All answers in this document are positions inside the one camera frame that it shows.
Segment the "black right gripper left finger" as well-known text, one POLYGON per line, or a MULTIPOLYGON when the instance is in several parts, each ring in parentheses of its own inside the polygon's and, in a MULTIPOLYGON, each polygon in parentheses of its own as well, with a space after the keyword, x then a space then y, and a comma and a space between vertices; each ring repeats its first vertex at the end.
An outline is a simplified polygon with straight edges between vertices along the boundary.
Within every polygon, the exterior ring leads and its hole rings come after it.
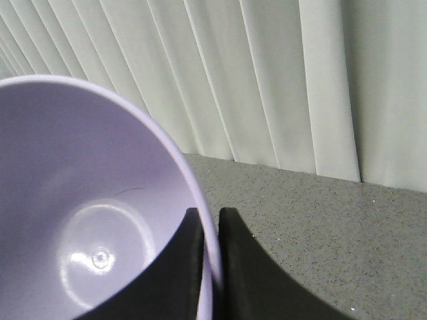
POLYGON ((185 212, 161 253, 131 283, 80 319, 195 319, 204 233, 196 208, 185 212))

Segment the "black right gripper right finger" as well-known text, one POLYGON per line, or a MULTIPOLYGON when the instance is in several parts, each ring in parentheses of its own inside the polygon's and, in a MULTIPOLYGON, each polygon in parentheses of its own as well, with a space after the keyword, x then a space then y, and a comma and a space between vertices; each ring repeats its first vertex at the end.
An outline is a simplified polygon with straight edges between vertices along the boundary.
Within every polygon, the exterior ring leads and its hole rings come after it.
POLYGON ((290 277, 251 234, 236 208, 219 215, 225 319, 349 319, 290 277))

